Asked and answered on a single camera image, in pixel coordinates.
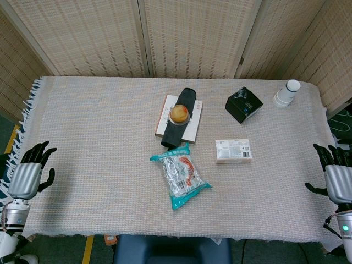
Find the black and silver right hand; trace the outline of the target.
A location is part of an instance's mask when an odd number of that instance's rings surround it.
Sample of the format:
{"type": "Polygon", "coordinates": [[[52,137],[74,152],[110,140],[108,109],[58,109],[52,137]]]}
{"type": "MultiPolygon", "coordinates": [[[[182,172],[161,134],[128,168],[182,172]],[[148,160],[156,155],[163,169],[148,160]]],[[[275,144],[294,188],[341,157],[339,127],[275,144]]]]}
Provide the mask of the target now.
{"type": "Polygon", "coordinates": [[[337,204],[351,203],[351,151],[328,145],[327,148],[313,144],[324,172],[325,188],[305,183],[312,193],[329,197],[337,204]]]}

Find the black and silver left hand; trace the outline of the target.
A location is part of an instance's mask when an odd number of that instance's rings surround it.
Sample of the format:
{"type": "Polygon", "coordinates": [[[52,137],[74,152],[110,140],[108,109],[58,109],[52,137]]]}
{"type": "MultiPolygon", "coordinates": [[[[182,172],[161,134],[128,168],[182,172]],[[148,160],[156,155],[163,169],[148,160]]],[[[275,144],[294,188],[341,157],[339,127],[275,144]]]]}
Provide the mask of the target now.
{"type": "Polygon", "coordinates": [[[14,199],[30,200],[51,186],[55,179],[55,169],[49,170],[48,179],[41,183],[42,171],[52,153],[57,148],[45,148],[49,141],[36,144],[27,150],[20,163],[16,165],[12,179],[9,184],[8,194],[14,199]]]}

